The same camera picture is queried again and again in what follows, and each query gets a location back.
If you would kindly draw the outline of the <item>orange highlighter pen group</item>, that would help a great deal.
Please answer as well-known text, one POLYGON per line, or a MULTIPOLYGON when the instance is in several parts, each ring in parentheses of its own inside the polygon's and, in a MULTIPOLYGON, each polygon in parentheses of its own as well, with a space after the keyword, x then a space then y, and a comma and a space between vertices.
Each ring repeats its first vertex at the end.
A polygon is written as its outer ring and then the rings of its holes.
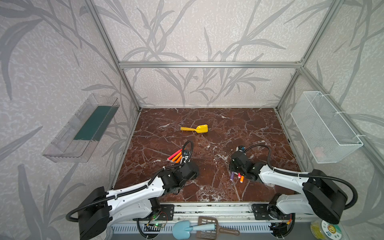
POLYGON ((182 152, 179 152, 173 159, 172 162, 177 161, 182 156, 182 152))

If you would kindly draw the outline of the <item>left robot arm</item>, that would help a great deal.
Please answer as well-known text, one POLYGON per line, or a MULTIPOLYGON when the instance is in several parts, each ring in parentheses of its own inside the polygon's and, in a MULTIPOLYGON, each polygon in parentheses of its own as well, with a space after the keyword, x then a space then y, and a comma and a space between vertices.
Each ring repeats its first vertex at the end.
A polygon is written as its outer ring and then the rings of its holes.
POLYGON ((162 168, 148 181, 127 188, 106 191, 99 187, 67 213, 66 220, 78 223, 80 239, 91 240, 113 224, 159 214, 159 197, 178 194, 187 181, 198 176, 197 164, 187 162, 162 168))

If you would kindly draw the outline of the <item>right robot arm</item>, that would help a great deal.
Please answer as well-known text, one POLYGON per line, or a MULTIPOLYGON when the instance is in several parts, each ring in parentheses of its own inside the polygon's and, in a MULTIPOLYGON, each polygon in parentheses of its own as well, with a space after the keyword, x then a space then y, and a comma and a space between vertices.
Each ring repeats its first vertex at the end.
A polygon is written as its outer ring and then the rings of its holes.
POLYGON ((358 191, 349 182, 327 176, 320 170, 303 173, 273 167, 270 155, 266 163, 252 163, 245 150, 238 150, 231 155, 229 169, 250 181, 295 192, 294 195, 277 194, 269 205, 271 214, 316 215, 327 223, 338 224, 343 212, 358 200, 358 191))

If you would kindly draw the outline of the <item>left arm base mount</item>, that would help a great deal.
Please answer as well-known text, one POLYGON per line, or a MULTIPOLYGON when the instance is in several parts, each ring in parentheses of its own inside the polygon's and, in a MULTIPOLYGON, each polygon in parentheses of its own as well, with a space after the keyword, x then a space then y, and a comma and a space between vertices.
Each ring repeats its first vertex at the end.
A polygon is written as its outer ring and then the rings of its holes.
POLYGON ((175 213, 175 205, 173 204, 161 204, 157 198, 151 198, 149 200, 144 200, 139 206, 149 212, 142 218, 133 218, 133 220, 139 221, 149 221, 149 220, 159 220, 159 221, 169 221, 173 220, 175 213))

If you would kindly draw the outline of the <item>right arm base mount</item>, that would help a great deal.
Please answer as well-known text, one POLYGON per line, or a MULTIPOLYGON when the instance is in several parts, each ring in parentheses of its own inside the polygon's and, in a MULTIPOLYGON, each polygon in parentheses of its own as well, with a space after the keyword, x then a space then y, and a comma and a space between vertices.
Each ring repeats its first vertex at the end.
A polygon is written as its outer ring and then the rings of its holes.
POLYGON ((269 203, 252 204, 251 209, 255 220, 288 221, 291 215, 284 214, 277 208, 277 201, 281 195, 282 194, 275 194, 269 203))

